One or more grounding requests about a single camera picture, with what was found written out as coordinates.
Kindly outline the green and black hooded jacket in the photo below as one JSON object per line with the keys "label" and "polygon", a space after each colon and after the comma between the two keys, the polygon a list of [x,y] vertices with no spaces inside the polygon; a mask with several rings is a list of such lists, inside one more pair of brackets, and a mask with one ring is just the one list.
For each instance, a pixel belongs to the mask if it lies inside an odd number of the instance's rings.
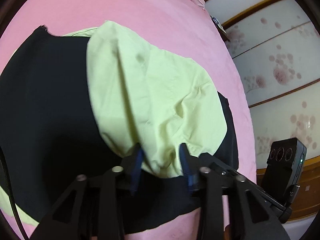
{"label": "green and black hooded jacket", "polygon": [[25,239],[195,239],[203,206],[183,142],[207,166],[239,166],[228,100],[206,70],[117,23],[69,36],[40,26],[1,73],[1,186],[19,229],[36,222]]}

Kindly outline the dark wooden nightstand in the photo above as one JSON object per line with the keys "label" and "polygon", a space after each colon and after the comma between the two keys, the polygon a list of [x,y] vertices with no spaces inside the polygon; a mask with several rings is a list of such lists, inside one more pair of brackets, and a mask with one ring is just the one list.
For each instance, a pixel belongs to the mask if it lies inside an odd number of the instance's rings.
{"label": "dark wooden nightstand", "polygon": [[215,25],[215,27],[217,28],[217,31],[219,32],[222,40],[223,40],[224,42],[226,42],[226,41],[229,42],[230,39],[228,38],[227,33],[226,33],[226,31],[224,30],[223,26],[220,24],[220,22],[219,22],[216,18],[214,18],[213,16],[211,16],[210,18],[211,18],[213,24]]}

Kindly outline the pink bed sheet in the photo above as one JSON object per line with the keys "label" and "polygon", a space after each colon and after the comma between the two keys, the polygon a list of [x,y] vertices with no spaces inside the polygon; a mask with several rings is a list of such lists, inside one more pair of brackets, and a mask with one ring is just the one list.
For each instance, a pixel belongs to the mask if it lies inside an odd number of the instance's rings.
{"label": "pink bed sheet", "polygon": [[[216,90],[229,103],[238,144],[239,166],[255,177],[252,121],[235,64],[208,12],[190,0],[29,0],[1,36],[1,73],[21,44],[40,26],[54,36],[89,31],[111,21],[131,29],[159,49],[190,58],[206,70]],[[215,193],[214,209],[207,212],[208,187],[201,181],[200,220],[223,225],[223,201]],[[36,227],[34,220],[19,229],[12,211],[5,210],[7,193],[1,186],[1,215],[21,239]]]}

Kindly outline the floral sliding wardrobe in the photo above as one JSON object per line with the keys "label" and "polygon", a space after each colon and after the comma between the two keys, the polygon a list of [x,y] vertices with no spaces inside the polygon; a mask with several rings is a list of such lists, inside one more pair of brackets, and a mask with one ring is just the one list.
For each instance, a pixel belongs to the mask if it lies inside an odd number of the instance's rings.
{"label": "floral sliding wardrobe", "polygon": [[295,0],[264,0],[226,24],[253,123],[257,173],[274,141],[298,138],[319,165],[319,33]]}

